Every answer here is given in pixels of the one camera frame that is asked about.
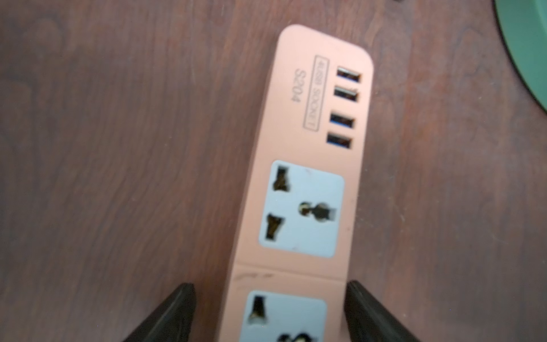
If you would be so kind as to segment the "green and cream desk fan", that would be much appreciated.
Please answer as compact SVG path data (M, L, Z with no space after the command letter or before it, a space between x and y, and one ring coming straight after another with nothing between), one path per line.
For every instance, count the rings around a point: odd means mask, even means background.
M494 6L511 60L546 109L546 0L495 1Z

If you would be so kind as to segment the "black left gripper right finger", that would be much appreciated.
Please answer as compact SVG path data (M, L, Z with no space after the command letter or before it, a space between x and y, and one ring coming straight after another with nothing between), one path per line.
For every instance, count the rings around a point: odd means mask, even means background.
M420 342L356 280L347 283L344 313L353 342Z

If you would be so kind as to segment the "pink power strip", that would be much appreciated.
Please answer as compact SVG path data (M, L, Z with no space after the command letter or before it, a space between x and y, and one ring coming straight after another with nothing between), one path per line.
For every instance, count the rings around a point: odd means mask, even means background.
M279 36L217 341L337 341L373 88L364 48Z

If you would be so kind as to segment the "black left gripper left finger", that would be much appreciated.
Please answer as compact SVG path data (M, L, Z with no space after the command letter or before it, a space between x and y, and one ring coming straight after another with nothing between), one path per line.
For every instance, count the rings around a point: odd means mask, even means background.
M191 283L179 285L124 342L186 342L197 297Z

